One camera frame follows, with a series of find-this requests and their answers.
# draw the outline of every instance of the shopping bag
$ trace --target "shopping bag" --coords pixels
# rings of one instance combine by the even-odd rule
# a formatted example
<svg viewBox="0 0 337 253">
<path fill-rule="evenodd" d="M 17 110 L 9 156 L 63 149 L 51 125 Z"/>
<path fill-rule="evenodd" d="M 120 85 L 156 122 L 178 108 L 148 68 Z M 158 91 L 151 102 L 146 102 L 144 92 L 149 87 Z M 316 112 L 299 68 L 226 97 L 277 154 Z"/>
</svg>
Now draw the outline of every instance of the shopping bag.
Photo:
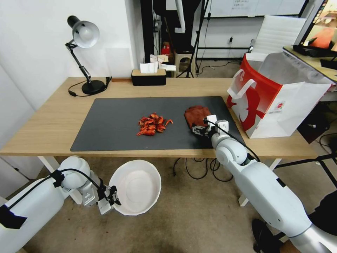
<svg viewBox="0 0 337 253">
<path fill-rule="evenodd" d="M 257 70 L 247 60 L 253 57 L 246 54 L 233 77 L 227 105 L 250 138 L 291 136 L 331 86 L 323 75 L 289 57 L 270 54 Z"/>
</svg>

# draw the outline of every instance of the black box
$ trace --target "black box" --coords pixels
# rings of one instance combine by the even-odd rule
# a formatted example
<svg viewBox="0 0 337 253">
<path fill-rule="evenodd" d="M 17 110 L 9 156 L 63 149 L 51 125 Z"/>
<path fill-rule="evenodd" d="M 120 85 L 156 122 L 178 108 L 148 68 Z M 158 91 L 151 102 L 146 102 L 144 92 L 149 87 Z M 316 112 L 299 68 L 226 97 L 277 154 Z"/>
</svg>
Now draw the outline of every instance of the black box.
<svg viewBox="0 0 337 253">
<path fill-rule="evenodd" d="M 158 69 L 157 73 L 144 74 L 140 70 L 134 69 L 131 73 L 131 79 L 134 86 L 165 85 L 166 70 Z"/>
</svg>

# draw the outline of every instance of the lamp shade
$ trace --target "lamp shade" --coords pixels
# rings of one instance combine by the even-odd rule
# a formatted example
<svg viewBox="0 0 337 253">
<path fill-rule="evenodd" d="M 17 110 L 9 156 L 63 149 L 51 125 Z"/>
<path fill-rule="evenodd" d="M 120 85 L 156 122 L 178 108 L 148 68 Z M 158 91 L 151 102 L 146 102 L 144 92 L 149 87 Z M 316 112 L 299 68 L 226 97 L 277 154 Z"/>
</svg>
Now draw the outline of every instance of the lamp shade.
<svg viewBox="0 0 337 253">
<path fill-rule="evenodd" d="M 99 39 L 99 29 L 91 22 L 79 20 L 76 16 L 68 17 L 68 24 L 73 29 L 73 39 L 82 48 L 89 48 Z"/>
</svg>

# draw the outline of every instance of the red cloth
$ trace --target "red cloth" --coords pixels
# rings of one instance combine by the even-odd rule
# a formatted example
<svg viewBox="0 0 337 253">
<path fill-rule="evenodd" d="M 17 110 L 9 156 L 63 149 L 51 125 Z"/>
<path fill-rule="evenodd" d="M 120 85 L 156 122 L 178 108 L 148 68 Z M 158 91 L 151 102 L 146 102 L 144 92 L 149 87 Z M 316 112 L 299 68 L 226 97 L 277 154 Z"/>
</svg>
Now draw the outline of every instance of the red cloth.
<svg viewBox="0 0 337 253">
<path fill-rule="evenodd" d="M 334 35 L 335 29 L 334 28 L 324 28 L 322 31 L 320 31 L 318 34 L 314 36 L 316 39 L 311 43 L 309 46 L 314 47 L 320 47 L 328 49 L 330 42 L 332 40 L 332 37 Z"/>
<path fill-rule="evenodd" d="M 201 105 L 192 106 L 184 113 L 185 119 L 190 129 L 192 129 L 194 124 L 206 127 L 207 124 L 204 123 L 203 119 L 208 115 L 211 115 L 210 110 L 207 107 L 203 107 Z"/>
</svg>

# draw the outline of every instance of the bag handle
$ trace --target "bag handle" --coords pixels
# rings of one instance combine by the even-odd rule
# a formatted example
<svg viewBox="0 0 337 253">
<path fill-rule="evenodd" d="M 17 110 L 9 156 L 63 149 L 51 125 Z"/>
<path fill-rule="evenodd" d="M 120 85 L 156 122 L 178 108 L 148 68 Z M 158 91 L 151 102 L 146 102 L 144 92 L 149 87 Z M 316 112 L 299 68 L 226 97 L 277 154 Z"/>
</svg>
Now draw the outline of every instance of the bag handle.
<svg viewBox="0 0 337 253">
<path fill-rule="evenodd" d="M 233 99 L 238 99 L 238 98 L 242 98 L 242 96 L 244 95 L 244 93 L 248 90 L 248 88 L 250 86 L 255 87 L 256 86 L 256 82 L 253 79 L 249 79 L 245 85 L 241 88 L 241 90 L 239 90 L 238 93 L 235 93 L 235 91 L 233 90 L 234 86 L 235 86 L 235 80 L 236 77 L 241 74 L 241 72 L 243 72 L 243 69 L 239 69 L 238 72 L 236 72 L 236 74 L 233 76 L 232 79 L 232 84 L 229 87 L 229 89 L 227 90 L 228 94 L 233 98 Z"/>
</svg>

